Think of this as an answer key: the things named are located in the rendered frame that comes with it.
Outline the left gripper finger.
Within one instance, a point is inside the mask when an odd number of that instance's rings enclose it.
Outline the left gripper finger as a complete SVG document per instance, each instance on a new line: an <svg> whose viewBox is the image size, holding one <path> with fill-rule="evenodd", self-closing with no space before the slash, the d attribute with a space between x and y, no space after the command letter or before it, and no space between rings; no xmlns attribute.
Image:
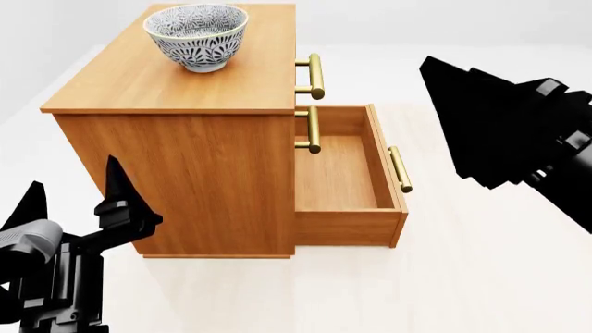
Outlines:
<svg viewBox="0 0 592 333"><path fill-rule="evenodd" d="M109 155L105 169L105 195L94 208L99 228L120 232L130 241L154 235L163 217L155 213L134 188L119 161Z"/></svg>
<svg viewBox="0 0 592 333"><path fill-rule="evenodd" d="M47 217L47 201L44 185L41 182L34 181L22 199L20 199L6 223L0 228L0 231L20 227L32 221L46 219Z"/></svg>

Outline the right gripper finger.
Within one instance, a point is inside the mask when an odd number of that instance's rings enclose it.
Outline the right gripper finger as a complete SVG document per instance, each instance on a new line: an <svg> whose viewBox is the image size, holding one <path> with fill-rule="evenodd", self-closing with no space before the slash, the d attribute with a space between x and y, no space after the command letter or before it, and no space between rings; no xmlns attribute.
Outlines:
<svg viewBox="0 0 592 333"><path fill-rule="evenodd" d="M533 83L514 83L478 68L468 71L467 120L475 148L471 153L471 177L494 189L518 179L520 145L525 141L524 114L533 102Z"/></svg>
<svg viewBox="0 0 592 333"><path fill-rule="evenodd" d="M463 179L491 179L487 145L482 141L484 126L477 121L478 93L491 74L479 68L457 68L431 55L420 66L420 73L457 174Z"/></svg>

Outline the wooden cabinet body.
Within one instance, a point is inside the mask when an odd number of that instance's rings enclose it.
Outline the wooden cabinet body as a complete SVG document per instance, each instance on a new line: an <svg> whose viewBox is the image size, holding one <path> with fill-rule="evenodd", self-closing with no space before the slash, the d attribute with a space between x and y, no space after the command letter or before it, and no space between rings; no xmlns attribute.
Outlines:
<svg viewBox="0 0 592 333"><path fill-rule="evenodd" d="M239 52L196 74L137 18L41 110L98 188L117 158L164 218L146 257L287 258L294 245L294 5L245 5Z"/></svg>

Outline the blue white patterned bowl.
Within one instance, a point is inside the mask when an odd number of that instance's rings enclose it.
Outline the blue white patterned bowl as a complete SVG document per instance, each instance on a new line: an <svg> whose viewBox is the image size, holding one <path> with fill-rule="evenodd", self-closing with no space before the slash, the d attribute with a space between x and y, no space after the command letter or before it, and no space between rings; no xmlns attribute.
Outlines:
<svg viewBox="0 0 592 333"><path fill-rule="evenodd" d="M142 24L158 49L194 73L218 71L239 51L249 21L246 10L231 5L168 7Z"/></svg>

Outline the wooden drawer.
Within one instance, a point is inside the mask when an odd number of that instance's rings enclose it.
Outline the wooden drawer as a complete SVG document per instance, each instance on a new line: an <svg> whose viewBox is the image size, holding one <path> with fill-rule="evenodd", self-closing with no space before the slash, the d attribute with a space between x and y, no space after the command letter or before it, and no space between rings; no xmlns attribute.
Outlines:
<svg viewBox="0 0 592 333"><path fill-rule="evenodd" d="M376 108L317 109L321 152L294 152L295 243L395 247L409 210Z"/></svg>

